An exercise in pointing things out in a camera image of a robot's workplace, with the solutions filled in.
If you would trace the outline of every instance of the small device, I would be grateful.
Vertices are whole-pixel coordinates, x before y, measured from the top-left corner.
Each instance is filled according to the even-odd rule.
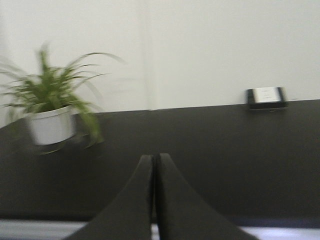
[[[275,86],[248,89],[246,100],[250,110],[285,108],[288,105],[284,88]]]

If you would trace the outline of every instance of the black countertop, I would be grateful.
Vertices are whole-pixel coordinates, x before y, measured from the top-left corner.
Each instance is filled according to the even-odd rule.
[[[190,185],[239,225],[320,228],[320,100],[99,113],[105,141],[77,135],[39,155],[0,129],[0,218],[87,221],[143,154],[169,153]]]

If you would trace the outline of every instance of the dark table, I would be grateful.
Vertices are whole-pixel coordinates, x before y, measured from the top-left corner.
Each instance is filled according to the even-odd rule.
[[[320,100],[98,114],[105,141],[80,134],[54,153],[0,129],[0,219],[88,221],[143,154],[169,153],[190,185],[242,226],[320,228]]]

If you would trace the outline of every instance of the spider plant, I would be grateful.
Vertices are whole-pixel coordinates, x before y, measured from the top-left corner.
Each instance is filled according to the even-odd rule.
[[[88,68],[96,64],[83,64],[82,61],[92,55],[104,55],[118,62],[124,62],[120,57],[105,53],[91,52],[71,61],[64,67],[49,64],[48,46],[44,45],[38,52],[40,74],[28,74],[6,58],[0,59],[0,73],[13,79],[4,88],[2,95],[10,96],[10,102],[4,107],[9,108],[7,118],[10,122],[35,114],[72,106],[78,112],[90,136],[88,146],[103,140],[100,126],[92,108],[96,106],[82,100],[75,90],[85,84],[93,93],[97,89],[89,81],[107,73],[96,73]]]

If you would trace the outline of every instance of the black object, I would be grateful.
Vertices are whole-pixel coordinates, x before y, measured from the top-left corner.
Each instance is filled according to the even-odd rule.
[[[320,228],[320,100],[99,113],[104,142],[54,153],[0,128],[0,218],[90,221],[143,154],[170,153],[187,182],[237,226]]]
[[[257,102],[254,94],[254,89],[246,90],[246,101],[249,109],[257,110],[257,109],[277,109],[277,108],[285,108],[288,106],[286,102],[284,89],[283,87],[276,88],[280,97],[280,101],[272,101],[272,102]]]
[[[66,240],[150,240],[153,158],[141,157],[132,177],[110,205]]]
[[[155,204],[162,240],[256,240],[211,208],[169,154],[156,159]]]

